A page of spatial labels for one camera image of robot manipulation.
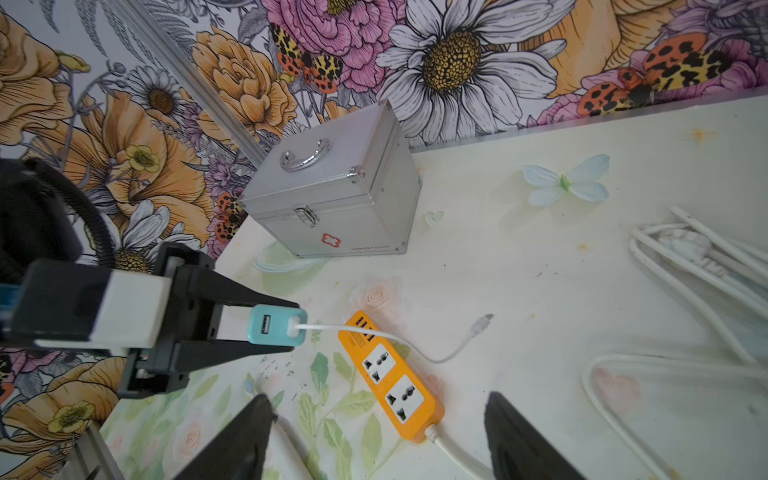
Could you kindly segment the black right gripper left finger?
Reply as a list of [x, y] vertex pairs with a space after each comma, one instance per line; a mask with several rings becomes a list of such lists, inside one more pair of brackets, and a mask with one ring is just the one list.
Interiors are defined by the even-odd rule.
[[257, 395], [175, 479], [260, 479], [274, 420], [268, 397]]

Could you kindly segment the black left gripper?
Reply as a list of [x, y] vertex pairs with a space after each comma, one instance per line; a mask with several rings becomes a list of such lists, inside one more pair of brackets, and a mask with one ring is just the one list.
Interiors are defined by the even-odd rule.
[[298, 308], [290, 300], [266, 295], [214, 270], [205, 253], [181, 243], [161, 245], [153, 274], [171, 282], [160, 306], [154, 344], [129, 350], [118, 387], [121, 399], [143, 399], [184, 389], [191, 372], [256, 355], [292, 352], [293, 347], [214, 339], [214, 306], [260, 304]]

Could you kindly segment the orange power strip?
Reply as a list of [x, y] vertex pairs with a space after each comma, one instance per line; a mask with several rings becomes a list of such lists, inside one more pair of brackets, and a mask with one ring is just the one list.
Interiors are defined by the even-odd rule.
[[415, 444], [445, 414], [441, 401], [363, 311], [352, 315], [338, 339], [400, 437]]

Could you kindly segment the silver aluminium first-aid case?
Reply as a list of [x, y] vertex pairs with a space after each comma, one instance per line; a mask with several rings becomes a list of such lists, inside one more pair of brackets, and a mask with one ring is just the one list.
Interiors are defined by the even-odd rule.
[[238, 202], [298, 258], [403, 254], [421, 187], [382, 101], [282, 140]]

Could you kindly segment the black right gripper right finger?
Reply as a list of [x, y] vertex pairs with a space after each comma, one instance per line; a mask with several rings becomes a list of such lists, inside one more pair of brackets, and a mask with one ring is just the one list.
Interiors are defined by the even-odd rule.
[[489, 394], [484, 425], [496, 479], [585, 479], [500, 392]]

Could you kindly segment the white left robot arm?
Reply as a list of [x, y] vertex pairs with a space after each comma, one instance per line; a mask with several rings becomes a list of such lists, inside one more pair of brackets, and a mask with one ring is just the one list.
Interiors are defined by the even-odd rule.
[[179, 242], [149, 273], [120, 270], [107, 222], [40, 159], [1, 163], [1, 343], [110, 352], [126, 360], [117, 394], [183, 389], [192, 372], [301, 344], [298, 304], [249, 289]]

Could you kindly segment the teal USB charger plug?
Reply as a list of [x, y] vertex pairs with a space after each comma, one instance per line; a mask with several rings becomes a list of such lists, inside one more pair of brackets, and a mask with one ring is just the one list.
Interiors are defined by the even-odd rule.
[[307, 322], [308, 314], [301, 308], [260, 304], [251, 310], [247, 339], [254, 345], [297, 347], [306, 339], [299, 326]]

